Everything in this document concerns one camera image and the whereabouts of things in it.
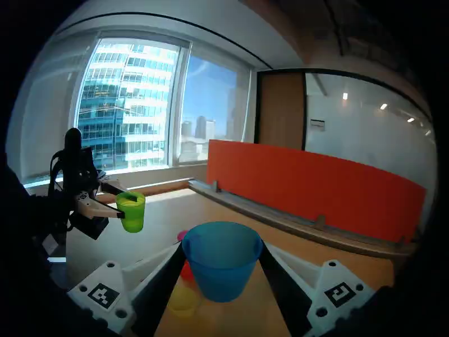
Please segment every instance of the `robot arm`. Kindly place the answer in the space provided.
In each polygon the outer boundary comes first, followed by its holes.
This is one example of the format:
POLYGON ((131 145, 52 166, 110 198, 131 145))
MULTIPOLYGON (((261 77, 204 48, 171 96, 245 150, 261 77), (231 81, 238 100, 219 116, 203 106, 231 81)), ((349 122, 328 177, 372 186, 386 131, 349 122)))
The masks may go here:
MULTIPOLYGON (((118 195, 126 189, 118 180, 110 179, 105 172, 95 168, 92 150, 81 147, 81 133, 78 129, 72 128, 66 133, 64 149, 53 156, 51 163, 55 159, 58 159, 55 165, 50 165, 48 197, 50 200, 56 198, 54 182, 62 171, 62 194, 70 204, 68 211, 56 219, 56 227, 63 229, 63 232, 76 227, 96 240, 108 225, 108 218, 125 218, 124 212, 95 199, 98 190, 118 195)), ((132 194, 125 194, 125 197, 132 201, 137 200, 132 194)))

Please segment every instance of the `glass wall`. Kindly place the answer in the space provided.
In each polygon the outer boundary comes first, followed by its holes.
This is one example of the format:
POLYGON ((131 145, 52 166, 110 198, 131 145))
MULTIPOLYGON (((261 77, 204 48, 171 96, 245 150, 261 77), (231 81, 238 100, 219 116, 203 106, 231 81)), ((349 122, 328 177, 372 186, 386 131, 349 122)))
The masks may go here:
POLYGON ((433 203, 437 152, 431 122, 393 91, 355 78, 306 74, 305 150, 366 164, 427 190, 421 228, 433 203))

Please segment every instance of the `glass skyscraper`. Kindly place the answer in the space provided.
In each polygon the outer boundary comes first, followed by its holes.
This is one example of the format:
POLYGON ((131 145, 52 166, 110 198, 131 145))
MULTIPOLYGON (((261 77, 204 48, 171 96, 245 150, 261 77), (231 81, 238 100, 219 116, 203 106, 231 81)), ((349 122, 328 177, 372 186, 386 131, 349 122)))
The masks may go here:
POLYGON ((102 170, 166 165, 168 109, 180 48, 103 39, 85 74, 77 127, 102 170))

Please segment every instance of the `green cup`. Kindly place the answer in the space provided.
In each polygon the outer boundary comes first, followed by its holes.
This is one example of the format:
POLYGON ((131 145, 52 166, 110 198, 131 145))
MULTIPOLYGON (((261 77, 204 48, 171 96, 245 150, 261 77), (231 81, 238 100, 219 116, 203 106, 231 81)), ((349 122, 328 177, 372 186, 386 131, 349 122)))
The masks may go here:
POLYGON ((117 208, 125 213, 123 228, 130 233, 138 233, 144 227, 145 197, 138 192, 122 192, 117 195, 117 208))

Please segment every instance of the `yellow cup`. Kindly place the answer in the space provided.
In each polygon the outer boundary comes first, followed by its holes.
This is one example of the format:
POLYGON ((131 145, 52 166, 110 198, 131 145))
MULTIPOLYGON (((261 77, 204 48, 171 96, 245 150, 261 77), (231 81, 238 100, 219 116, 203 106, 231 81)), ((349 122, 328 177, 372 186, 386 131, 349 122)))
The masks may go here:
POLYGON ((192 317, 200 304, 199 296, 190 288, 177 283, 168 301, 168 309, 181 318, 192 317))

